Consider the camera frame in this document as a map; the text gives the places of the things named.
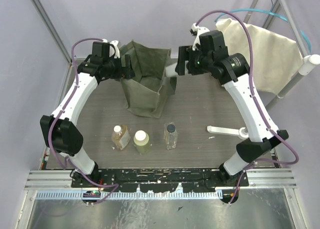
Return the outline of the white square bottle black cap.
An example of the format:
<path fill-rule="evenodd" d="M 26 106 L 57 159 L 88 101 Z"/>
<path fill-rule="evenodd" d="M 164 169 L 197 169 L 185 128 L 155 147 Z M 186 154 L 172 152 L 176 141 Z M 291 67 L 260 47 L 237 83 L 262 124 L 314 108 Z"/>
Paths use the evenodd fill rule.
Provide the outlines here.
<path fill-rule="evenodd" d="M 165 67 L 165 76 L 168 78 L 175 78 L 178 76 L 178 73 L 176 72 L 176 66 L 177 63 L 170 64 Z"/>

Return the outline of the olive green canvas bag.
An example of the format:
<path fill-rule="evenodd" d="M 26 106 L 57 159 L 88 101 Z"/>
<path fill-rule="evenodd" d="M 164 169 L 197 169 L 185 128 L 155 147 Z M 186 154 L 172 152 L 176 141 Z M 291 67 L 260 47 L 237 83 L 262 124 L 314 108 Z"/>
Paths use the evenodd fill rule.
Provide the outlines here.
<path fill-rule="evenodd" d="M 176 92 L 177 78 L 166 76 L 171 49 L 150 48 L 131 41 L 120 48 L 123 56 L 129 55 L 135 77 L 121 79 L 126 98 L 125 108 L 140 117 L 159 119 L 168 97 Z"/>

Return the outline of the clear square bottle black cap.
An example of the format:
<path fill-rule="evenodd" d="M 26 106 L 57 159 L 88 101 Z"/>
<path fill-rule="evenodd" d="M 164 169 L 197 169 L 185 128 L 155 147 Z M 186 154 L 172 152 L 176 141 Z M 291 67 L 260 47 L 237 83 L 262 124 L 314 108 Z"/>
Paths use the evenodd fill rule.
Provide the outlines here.
<path fill-rule="evenodd" d="M 176 148 L 178 142 L 178 132 L 174 122 L 164 124 L 164 139 L 167 150 Z"/>

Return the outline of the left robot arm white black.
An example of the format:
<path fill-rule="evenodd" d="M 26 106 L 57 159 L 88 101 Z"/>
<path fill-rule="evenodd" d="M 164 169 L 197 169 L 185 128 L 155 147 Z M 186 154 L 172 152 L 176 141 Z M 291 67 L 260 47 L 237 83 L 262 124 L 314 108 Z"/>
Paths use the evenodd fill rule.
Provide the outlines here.
<path fill-rule="evenodd" d="M 62 168 L 67 163 L 83 174 L 88 187 L 100 182 L 99 168 L 84 149 L 84 137 L 77 128 L 78 118 L 89 96 L 105 80 L 131 79 L 135 76 L 129 55 L 121 56 L 119 42 L 91 38 L 92 51 L 80 64 L 73 61 L 74 80 L 60 105 L 43 115 L 40 127 L 46 146 Z"/>

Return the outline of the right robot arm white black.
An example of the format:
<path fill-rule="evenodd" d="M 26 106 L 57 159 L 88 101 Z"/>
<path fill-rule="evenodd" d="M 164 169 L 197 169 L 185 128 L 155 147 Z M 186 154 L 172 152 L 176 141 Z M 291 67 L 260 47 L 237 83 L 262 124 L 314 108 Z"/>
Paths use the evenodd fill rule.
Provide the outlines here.
<path fill-rule="evenodd" d="M 248 131 L 248 138 L 237 144 L 234 155 L 219 167 L 220 182 L 231 186 L 237 180 L 237 173 L 287 140 L 289 135 L 270 117 L 266 118 L 270 128 L 266 126 L 257 109 L 257 105 L 263 103 L 257 91 L 250 90 L 249 64 L 242 54 L 228 53 L 223 33 L 206 27 L 190 33 L 195 37 L 194 43 L 179 47 L 175 72 L 180 76 L 210 73 L 234 100 Z"/>

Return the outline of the cream cloth bag on rack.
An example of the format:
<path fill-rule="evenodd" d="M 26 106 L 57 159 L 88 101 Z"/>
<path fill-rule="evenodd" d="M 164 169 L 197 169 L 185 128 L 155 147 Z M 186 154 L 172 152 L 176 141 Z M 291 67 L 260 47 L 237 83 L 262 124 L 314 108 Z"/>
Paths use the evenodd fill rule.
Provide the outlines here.
<path fill-rule="evenodd" d="M 248 39 L 240 23 L 226 18 L 219 19 L 215 25 L 216 29 L 223 33 L 228 53 L 240 53 L 249 61 Z M 303 64 L 297 43 L 252 24 L 245 26 L 252 43 L 253 81 L 259 91 L 276 95 Z"/>

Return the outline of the amber bottle white cap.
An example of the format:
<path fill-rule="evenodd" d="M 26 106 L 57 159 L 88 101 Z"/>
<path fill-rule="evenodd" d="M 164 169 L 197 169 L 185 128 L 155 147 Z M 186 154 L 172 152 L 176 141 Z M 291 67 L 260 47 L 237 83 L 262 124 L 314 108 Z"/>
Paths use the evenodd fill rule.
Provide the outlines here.
<path fill-rule="evenodd" d="M 113 127 L 113 132 L 111 140 L 115 144 L 115 147 L 123 151 L 125 147 L 129 144 L 131 139 L 128 127 L 124 124 L 115 125 Z"/>

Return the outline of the yellow-green round bottle white cap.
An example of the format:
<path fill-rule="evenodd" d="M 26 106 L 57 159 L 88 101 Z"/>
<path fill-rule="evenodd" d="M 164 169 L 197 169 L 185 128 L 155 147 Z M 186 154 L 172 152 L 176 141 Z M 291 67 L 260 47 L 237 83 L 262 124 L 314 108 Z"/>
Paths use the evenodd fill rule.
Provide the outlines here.
<path fill-rule="evenodd" d="M 140 154 L 146 154 L 150 151 L 151 143 L 150 137 L 144 130 L 138 130 L 133 138 L 136 150 Z"/>

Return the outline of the teal plastic hanger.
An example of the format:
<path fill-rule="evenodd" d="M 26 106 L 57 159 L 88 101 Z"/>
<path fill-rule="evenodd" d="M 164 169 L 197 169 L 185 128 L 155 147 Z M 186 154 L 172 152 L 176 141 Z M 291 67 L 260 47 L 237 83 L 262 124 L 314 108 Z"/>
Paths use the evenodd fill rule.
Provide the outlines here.
<path fill-rule="evenodd" d="M 289 20 L 285 16 L 282 16 L 282 15 L 277 14 L 275 12 L 271 12 L 270 10 L 263 10 L 263 9 L 256 9 L 256 8 L 239 8 L 239 9 L 233 9 L 230 12 L 231 13 L 238 13 L 238 12 L 261 13 L 261 14 L 265 14 L 265 15 L 268 15 L 271 17 L 276 17 L 276 18 L 281 19 L 291 25 L 291 23 L 289 22 Z M 308 50 L 308 53 L 310 54 L 312 52 L 312 44 L 311 44 L 308 36 L 302 30 L 300 30 L 300 36 L 303 38 L 305 44 L 307 45 L 307 50 Z"/>

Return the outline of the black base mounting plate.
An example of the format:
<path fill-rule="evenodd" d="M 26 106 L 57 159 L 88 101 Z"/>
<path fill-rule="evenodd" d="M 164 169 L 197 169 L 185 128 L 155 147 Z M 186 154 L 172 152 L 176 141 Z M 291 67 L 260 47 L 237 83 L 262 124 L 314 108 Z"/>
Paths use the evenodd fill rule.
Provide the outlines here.
<path fill-rule="evenodd" d="M 183 193 L 215 192 L 218 187 L 235 187 L 239 175 L 222 181 L 215 168 L 109 168 L 100 169 L 92 179 L 100 185 L 110 185 L 103 191 L 110 192 L 117 184 L 116 192 L 165 193 L 175 192 L 179 186 Z"/>

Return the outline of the white grey clothes rack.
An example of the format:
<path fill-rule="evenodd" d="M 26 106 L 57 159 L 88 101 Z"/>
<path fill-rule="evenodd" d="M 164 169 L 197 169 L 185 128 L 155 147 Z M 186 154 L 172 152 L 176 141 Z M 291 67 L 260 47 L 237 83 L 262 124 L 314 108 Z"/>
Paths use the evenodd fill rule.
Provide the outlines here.
<path fill-rule="evenodd" d="M 276 94 L 276 96 L 265 106 L 266 110 L 271 110 L 280 100 L 282 100 L 293 88 L 297 85 L 308 73 L 310 73 L 316 66 L 320 64 L 320 56 L 318 54 L 308 53 L 308 47 L 301 37 L 300 28 L 296 22 L 295 16 L 287 3 L 287 0 L 276 0 L 271 3 L 271 12 L 277 13 L 280 9 L 284 16 L 289 20 L 289 24 L 296 45 L 302 55 L 302 66 L 295 73 L 284 88 Z M 269 29 L 273 23 L 273 16 L 268 15 L 263 24 L 264 29 Z"/>

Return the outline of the aluminium frame rail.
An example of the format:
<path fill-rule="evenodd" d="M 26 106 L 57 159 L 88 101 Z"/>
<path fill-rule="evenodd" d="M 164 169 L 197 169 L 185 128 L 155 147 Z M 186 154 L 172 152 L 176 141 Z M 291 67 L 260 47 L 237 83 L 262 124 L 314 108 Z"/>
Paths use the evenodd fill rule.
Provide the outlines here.
<path fill-rule="evenodd" d="M 218 170 L 178 169 L 102 169 L 99 186 L 81 181 L 71 170 L 33 170 L 25 184 L 36 199 L 80 199 L 86 203 L 109 200 L 178 200 L 236 198 L 241 189 L 295 189 L 290 169 L 253 168 L 241 178 L 221 182 Z"/>

